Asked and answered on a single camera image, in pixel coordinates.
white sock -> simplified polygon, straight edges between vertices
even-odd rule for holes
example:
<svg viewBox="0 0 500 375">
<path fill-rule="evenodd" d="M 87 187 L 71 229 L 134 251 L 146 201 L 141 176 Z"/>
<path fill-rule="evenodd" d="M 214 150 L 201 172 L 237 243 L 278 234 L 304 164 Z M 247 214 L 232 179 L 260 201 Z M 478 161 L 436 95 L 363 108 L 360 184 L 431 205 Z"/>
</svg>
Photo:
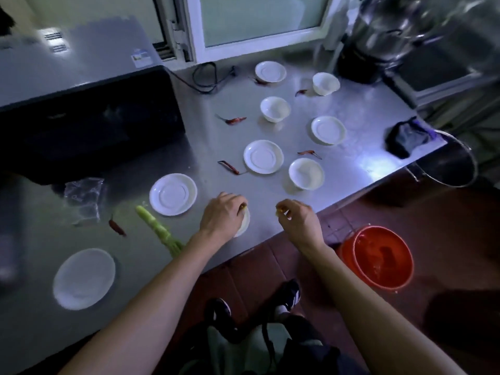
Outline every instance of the white sock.
<svg viewBox="0 0 500 375">
<path fill-rule="evenodd" d="M 276 309 L 274 310 L 274 320 L 277 320 L 278 316 L 283 313 L 290 313 L 290 312 L 288 312 L 288 309 L 284 305 L 277 306 Z"/>
</svg>

power cord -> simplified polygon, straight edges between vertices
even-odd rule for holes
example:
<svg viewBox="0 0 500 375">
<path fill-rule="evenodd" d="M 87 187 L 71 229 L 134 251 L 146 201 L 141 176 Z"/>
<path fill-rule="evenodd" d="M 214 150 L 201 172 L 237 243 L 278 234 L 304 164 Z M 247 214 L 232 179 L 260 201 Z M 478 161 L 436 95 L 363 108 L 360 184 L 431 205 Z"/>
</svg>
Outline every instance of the power cord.
<svg viewBox="0 0 500 375">
<path fill-rule="evenodd" d="M 207 66 L 212 66 L 214 68 L 214 82 L 212 84 L 200 84 L 197 80 L 196 80 L 196 74 L 203 68 L 207 67 Z M 229 70 L 229 72 L 226 74 L 226 76 L 224 76 L 221 80 L 218 79 L 218 76 L 217 76 L 217 65 L 216 63 L 214 62 L 207 62 L 207 63 L 202 63 L 200 65 L 198 65 L 196 67 L 196 69 L 193 71 L 192 75 L 191 75 L 191 78 L 192 78 L 192 82 L 195 84 L 195 85 L 191 85 L 189 84 L 187 81 L 185 81 L 184 79 L 182 79 L 180 76 L 176 75 L 173 71 L 170 71 L 169 69 L 167 69 L 173 76 L 175 76 L 177 79 L 179 79 L 180 81 L 182 81 L 185 85 L 187 85 L 189 88 L 192 88 L 194 89 L 195 91 L 201 93 L 201 94 L 210 94 L 212 93 L 219 84 L 221 84 L 223 81 L 225 81 L 229 76 L 233 76 L 233 77 L 236 77 L 236 68 L 234 66 L 231 67 L 231 69 Z"/>
</svg>

label sticker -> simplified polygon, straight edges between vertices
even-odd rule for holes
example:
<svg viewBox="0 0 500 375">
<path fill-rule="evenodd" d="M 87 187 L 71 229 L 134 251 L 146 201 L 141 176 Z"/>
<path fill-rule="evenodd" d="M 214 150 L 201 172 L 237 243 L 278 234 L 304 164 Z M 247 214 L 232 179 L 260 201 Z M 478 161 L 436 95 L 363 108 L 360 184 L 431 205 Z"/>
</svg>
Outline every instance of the label sticker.
<svg viewBox="0 0 500 375">
<path fill-rule="evenodd" d="M 153 64 L 153 60 L 146 50 L 134 50 L 132 61 L 135 64 L 135 68 L 143 68 Z"/>
</svg>

red bucket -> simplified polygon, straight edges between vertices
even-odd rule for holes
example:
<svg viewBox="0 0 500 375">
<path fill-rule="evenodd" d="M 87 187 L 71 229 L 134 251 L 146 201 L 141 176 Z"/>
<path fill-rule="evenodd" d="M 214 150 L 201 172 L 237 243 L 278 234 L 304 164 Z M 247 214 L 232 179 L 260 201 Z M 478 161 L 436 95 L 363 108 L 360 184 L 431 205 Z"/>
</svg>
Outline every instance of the red bucket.
<svg viewBox="0 0 500 375">
<path fill-rule="evenodd" d="M 381 290 L 400 290 L 413 277 L 414 262 L 407 244 L 385 227 L 356 230 L 342 243 L 339 257 L 366 284 Z"/>
</svg>

hand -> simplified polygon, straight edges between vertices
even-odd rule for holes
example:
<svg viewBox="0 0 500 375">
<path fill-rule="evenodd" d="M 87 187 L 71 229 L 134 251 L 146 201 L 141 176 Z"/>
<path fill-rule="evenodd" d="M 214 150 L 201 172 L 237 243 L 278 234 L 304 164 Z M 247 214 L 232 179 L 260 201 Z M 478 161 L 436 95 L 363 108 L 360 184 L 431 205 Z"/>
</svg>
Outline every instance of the hand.
<svg viewBox="0 0 500 375">
<path fill-rule="evenodd" d="M 286 199 L 276 205 L 276 215 L 288 239 L 300 251 L 324 246 L 320 220 L 309 205 Z"/>
<path fill-rule="evenodd" d="M 242 204 L 248 205 L 248 200 L 241 195 L 221 192 L 210 200 L 199 223 L 201 232 L 207 233 L 220 246 L 233 238 L 243 222 Z"/>
</svg>

